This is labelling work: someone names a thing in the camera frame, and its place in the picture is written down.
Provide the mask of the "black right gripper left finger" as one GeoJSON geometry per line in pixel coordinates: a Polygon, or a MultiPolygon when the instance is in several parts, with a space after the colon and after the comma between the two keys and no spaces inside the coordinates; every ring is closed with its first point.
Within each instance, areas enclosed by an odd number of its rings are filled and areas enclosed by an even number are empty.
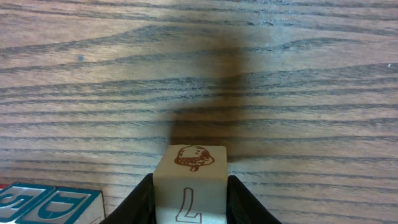
{"type": "Polygon", "coordinates": [[[100,224],[155,224],[153,174],[147,174],[100,224]]]}

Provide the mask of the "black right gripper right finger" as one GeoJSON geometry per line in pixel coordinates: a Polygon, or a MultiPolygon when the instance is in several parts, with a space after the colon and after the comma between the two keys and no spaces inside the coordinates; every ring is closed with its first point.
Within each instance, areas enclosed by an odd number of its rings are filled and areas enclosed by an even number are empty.
{"type": "Polygon", "coordinates": [[[227,224],[282,224],[235,176],[228,177],[227,224]]]}

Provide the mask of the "yellow-sided wooden block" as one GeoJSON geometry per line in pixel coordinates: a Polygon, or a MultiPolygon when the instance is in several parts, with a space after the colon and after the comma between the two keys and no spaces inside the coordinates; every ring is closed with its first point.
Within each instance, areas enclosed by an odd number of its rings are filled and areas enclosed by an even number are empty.
{"type": "Polygon", "coordinates": [[[153,174],[157,224],[226,224],[224,146],[170,145],[153,174]]]}

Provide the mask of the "red Q wooden block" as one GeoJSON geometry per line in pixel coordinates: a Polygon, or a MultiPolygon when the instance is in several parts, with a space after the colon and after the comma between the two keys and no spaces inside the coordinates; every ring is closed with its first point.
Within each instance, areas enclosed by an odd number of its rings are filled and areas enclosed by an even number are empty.
{"type": "Polygon", "coordinates": [[[105,218],[99,190],[58,187],[16,220],[18,224],[98,224],[105,218]]]}

